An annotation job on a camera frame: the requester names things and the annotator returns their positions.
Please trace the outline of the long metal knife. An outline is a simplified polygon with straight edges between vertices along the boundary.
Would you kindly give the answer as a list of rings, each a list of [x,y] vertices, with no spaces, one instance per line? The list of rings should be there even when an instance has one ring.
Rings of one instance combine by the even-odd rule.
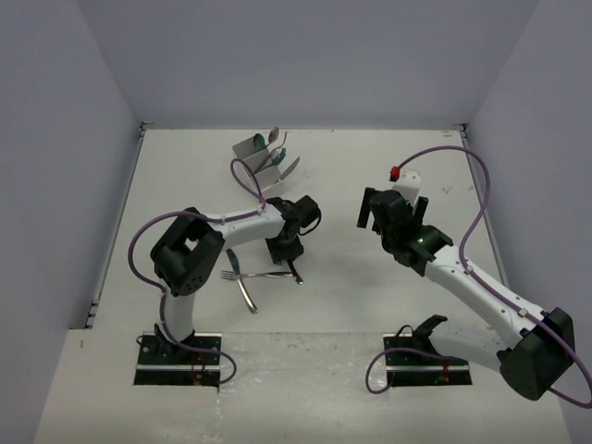
[[[301,158],[298,156],[284,171],[283,173],[279,176],[278,180],[279,181],[283,181],[284,179],[286,179],[294,170],[295,168],[299,165],[301,161]]]

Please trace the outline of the teal plastic knife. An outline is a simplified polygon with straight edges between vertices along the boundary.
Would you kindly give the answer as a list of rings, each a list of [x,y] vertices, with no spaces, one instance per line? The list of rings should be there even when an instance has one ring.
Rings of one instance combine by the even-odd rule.
[[[279,165],[285,158],[286,156],[286,149],[282,148],[279,152],[277,152],[277,154],[273,157],[272,160],[272,165],[273,166],[277,166]]]

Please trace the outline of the crossing metal knife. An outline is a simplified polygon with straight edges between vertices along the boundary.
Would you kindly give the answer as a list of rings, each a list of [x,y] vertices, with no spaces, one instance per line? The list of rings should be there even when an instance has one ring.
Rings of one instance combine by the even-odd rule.
[[[290,272],[291,272],[294,280],[296,281],[296,283],[298,285],[302,285],[303,284],[303,279],[302,279],[301,275],[298,273],[298,271],[296,270],[296,267],[295,267],[293,261],[292,260],[288,260],[287,263],[288,263],[288,266],[290,268]]]

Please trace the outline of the metal fork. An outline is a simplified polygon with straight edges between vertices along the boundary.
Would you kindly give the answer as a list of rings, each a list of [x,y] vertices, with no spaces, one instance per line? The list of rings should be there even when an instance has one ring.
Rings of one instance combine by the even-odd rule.
[[[261,167],[259,168],[260,171],[263,171],[266,168],[272,167],[272,160],[273,157],[277,154],[277,152],[279,152],[281,149],[277,150],[274,149],[270,152],[269,156],[267,157],[267,159],[263,162],[263,164],[261,165]]]
[[[240,273],[236,274],[230,270],[222,270],[220,277],[226,280],[236,280],[239,278],[292,278],[291,272],[269,272],[269,273]]]
[[[285,143],[286,143],[286,141],[287,141],[287,138],[288,138],[288,132],[287,132],[287,131],[285,131],[285,132],[284,132],[284,135],[283,135],[283,139],[282,139],[282,142],[281,142],[281,144],[280,144],[280,145],[279,145],[279,146],[276,148],[277,150],[279,150],[279,149],[281,149],[281,148],[283,148],[283,147],[284,147],[284,145],[285,145]]]

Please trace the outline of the teal plastic spoon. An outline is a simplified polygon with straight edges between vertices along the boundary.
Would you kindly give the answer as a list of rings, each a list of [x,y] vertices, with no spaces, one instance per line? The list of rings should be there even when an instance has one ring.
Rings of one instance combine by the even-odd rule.
[[[261,133],[255,133],[253,136],[253,147],[256,153],[267,149],[265,136]]]

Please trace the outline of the round metal ladle spoon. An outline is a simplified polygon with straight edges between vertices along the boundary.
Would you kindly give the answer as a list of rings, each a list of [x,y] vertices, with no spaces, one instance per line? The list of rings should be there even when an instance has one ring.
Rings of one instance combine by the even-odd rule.
[[[279,127],[274,127],[273,129],[271,129],[269,131],[268,136],[267,136],[267,144],[274,143],[278,139],[278,135],[279,135]]]

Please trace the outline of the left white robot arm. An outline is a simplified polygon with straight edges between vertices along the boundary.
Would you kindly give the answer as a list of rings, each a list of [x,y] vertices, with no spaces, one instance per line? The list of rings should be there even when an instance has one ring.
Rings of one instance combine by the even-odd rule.
[[[296,202],[275,197],[243,212],[202,214],[182,211],[150,253],[156,275],[165,284],[158,327],[159,351],[173,364],[191,356],[195,294],[212,274],[218,257],[242,244],[265,241],[273,264],[293,263],[304,253],[301,236],[316,228],[322,213],[306,195]]]

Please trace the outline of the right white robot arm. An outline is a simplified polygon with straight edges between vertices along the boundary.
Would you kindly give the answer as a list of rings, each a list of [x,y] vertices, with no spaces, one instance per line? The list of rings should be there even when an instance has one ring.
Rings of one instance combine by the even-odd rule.
[[[500,373],[522,397],[537,401],[574,359],[574,322],[560,308],[546,311],[463,261],[459,248],[438,228],[424,224],[428,200],[410,204],[395,190],[367,188],[358,216],[394,260],[449,291],[487,322],[488,331],[432,315],[417,326],[405,354],[422,363],[460,359]]]

